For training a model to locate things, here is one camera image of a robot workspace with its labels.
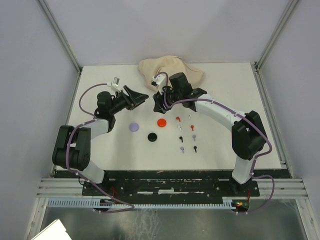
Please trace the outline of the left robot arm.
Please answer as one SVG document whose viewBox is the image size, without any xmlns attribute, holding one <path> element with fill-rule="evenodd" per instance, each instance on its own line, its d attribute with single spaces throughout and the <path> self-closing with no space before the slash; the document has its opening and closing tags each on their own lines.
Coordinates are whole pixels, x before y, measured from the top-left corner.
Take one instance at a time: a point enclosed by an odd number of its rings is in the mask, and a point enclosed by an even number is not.
<svg viewBox="0 0 320 240">
<path fill-rule="evenodd" d="M 54 165 L 94 183 L 93 189 L 99 195 L 106 195 L 111 183 L 104 179 L 105 171 L 91 160 L 91 140 L 112 131 L 116 113 L 124 109 L 132 111 L 149 98 L 147 94 L 133 91 L 126 85 L 123 90 L 114 92 L 97 94 L 97 108 L 92 120 L 78 126 L 60 126 L 52 153 Z"/>
</svg>

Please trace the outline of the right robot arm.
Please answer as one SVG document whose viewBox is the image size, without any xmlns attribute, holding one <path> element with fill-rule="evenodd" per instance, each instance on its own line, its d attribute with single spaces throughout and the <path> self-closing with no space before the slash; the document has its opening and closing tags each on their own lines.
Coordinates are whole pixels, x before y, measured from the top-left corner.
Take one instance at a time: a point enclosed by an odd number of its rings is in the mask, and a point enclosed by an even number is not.
<svg viewBox="0 0 320 240">
<path fill-rule="evenodd" d="M 226 127 L 231 132 L 231 146 L 236 154 L 233 180 L 229 183 L 231 193 L 242 195 L 248 189 L 247 182 L 252 177 L 253 165 L 261 150 L 269 143 L 260 115 L 237 111 L 215 100 L 207 91 L 193 88 L 184 73 L 168 76 L 159 72 L 151 79 L 156 87 L 153 95 L 154 112 L 165 114 L 175 105 L 206 115 Z"/>
</svg>

